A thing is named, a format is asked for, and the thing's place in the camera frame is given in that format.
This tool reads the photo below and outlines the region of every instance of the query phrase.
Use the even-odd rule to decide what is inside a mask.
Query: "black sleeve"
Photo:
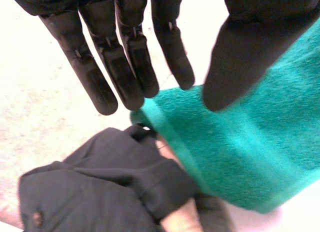
[[[159,220],[198,188],[143,134],[108,128],[63,162],[24,174],[19,199],[25,230],[159,231]]]

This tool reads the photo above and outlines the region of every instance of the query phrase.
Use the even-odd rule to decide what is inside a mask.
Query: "green fabric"
[[[163,135],[205,193],[272,211],[320,178],[320,20],[229,109],[208,111],[202,86],[174,88],[131,120]]]

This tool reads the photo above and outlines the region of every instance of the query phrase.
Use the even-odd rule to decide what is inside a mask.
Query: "floor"
[[[106,127],[125,129],[130,121],[123,106],[111,116],[98,114],[39,19],[13,0],[0,1],[0,221],[21,228],[16,194],[22,173],[62,160],[95,133]],[[211,48],[227,15],[223,0],[182,1],[178,25],[197,84],[204,81]],[[160,87],[176,87],[153,33],[149,4],[143,29]],[[98,58],[85,28],[84,34]],[[267,215],[226,207],[237,232],[313,232],[319,231],[319,194],[317,182]],[[0,222],[0,231],[11,231],[6,224]]]

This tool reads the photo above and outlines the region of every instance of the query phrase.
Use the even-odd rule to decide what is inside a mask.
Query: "white surface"
[[[3,223],[0,221],[0,231],[1,232],[22,232],[22,229],[13,227],[7,223]]]
[[[3,161],[12,161],[7,167],[0,163],[0,171],[5,170],[0,174],[0,212],[9,205],[14,215],[18,201],[12,197],[23,172],[64,158],[105,127],[124,129],[129,116],[123,106],[115,115],[100,116],[39,19],[26,14],[13,0],[0,1],[0,155]],[[206,76],[211,48],[227,15],[223,0],[182,1],[178,25],[197,84]],[[153,33],[150,6],[143,29],[160,87],[177,86]],[[227,207],[238,232],[320,232],[319,195],[320,182],[267,215]],[[0,231],[14,230],[0,223]]]

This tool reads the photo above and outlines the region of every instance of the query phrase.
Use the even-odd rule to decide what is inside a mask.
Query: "robotic hand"
[[[39,16],[59,42],[94,106],[111,115],[118,102],[96,64],[79,13],[123,104],[137,110],[159,91],[142,22],[147,0],[15,0]],[[151,0],[154,31],[183,90],[194,84],[177,27],[182,0]],[[203,87],[208,109],[219,111],[246,94],[320,16],[320,0],[225,0],[229,17],[212,50]],[[116,35],[116,20],[124,50]]]

